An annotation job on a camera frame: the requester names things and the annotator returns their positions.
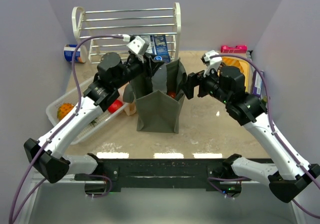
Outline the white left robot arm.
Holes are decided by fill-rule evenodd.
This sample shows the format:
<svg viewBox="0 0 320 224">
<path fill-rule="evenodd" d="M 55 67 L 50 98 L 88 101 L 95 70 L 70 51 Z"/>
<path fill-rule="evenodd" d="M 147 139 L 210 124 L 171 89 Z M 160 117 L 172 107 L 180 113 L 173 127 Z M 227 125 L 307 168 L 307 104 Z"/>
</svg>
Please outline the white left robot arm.
<svg viewBox="0 0 320 224">
<path fill-rule="evenodd" d="M 85 127 L 115 102 L 120 96 L 119 88 L 141 74 L 154 76 L 163 64 L 149 53 L 142 58 L 131 53 L 126 62 L 115 52 L 105 54 L 97 65 L 93 82 L 80 93 L 75 107 L 48 133 L 24 143 L 30 165 L 51 184 L 65 175 L 98 173 L 104 165 L 98 157 L 93 154 L 70 156 L 65 155 L 65 151 Z"/>
</svg>

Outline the banana print plastic bag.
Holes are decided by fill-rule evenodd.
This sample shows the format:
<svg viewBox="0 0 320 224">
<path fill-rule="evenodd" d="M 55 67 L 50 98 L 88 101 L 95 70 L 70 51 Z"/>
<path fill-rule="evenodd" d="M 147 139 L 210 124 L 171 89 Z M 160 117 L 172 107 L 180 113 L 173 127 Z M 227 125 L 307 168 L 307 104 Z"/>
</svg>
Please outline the banana print plastic bag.
<svg viewBox="0 0 320 224">
<path fill-rule="evenodd" d="M 121 87 L 118 89 L 118 92 L 119 92 L 119 100 L 124 104 L 126 105 L 125 108 L 124 108 L 124 112 L 126 113 L 127 116 L 132 116 L 136 113 L 136 103 L 135 102 L 132 102 L 132 103 L 126 103 L 124 100 L 123 100 L 123 95 L 124 95 L 124 91 L 125 91 L 125 87 Z"/>
</svg>

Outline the blue chips bag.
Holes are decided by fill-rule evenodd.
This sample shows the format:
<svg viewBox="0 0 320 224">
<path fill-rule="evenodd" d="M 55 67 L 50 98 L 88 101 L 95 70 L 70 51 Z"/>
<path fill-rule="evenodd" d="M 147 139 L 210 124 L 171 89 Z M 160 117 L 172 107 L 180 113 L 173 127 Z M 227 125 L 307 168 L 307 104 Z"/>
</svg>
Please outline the blue chips bag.
<svg viewBox="0 0 320 224">
<path fill-rule="evenodd" d="M 149 43 L 148 53 L 159 56 L 157 59 L 164 61 L 166 64 L 171 62 L 165 35 L 149 35 L 146 40 Z"/>
</svg>

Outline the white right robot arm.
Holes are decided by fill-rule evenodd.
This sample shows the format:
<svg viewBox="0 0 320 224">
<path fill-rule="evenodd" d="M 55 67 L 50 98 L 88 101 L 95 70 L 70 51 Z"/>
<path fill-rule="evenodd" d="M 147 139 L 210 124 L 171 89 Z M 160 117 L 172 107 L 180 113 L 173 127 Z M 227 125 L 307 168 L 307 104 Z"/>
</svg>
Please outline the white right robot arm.
<svg viewBox="0 0 320 224">
<path fill-rule="evenodd" d="M 280 201 L 289 203 L 320 175 L 320 166 L 301 157 L 269 120 L 266 105 L 246 92 L 245 76 L 235 66 L 190 73 L 182 90 L 188 99 L 207 95 L 225 105 L 226 112 L 260 143 L 271 157 L 272 164 L 258 163 L 233 154 L 223 162 L 226 176 L 238 176 L 269 187 Z"/>
</svg>

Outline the green fabric grocery bag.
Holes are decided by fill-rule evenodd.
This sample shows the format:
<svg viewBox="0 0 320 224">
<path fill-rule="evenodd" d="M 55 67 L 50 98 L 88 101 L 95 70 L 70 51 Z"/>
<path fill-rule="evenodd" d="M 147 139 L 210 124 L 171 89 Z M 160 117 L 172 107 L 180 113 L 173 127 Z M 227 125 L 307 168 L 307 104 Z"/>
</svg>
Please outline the green fabric grocery bag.
<svg viewBox="0 0 320 224">
<path fill-rule="evenodd" d="M 138 132 L 179 132 L 179 117 L 185 99 L 182 84 L 187 81 L 187 73 L 180 59 L 165 63 L 163 67 L 166 77 L 156 86 L 166 89 L 155 89 L 154 82 L 145 74 L 139 75 L 125 86 L 123 100 L 126 103 L 135 102 Z M 176 97 L 168 96 L 169 91 L 175 92 Z"/>
</svg>

